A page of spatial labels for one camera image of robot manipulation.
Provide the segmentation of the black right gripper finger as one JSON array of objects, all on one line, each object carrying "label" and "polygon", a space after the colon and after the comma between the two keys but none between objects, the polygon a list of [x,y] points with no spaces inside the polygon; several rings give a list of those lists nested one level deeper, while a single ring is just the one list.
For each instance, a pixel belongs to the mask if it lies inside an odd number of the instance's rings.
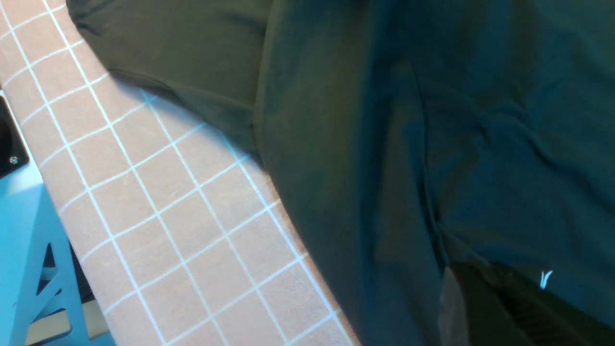
[{"label": "black right gripper finger", "polygon": [[443,346],[612,346],[613,328],[520,272],[479,260],[444,270],[438,316]]}]

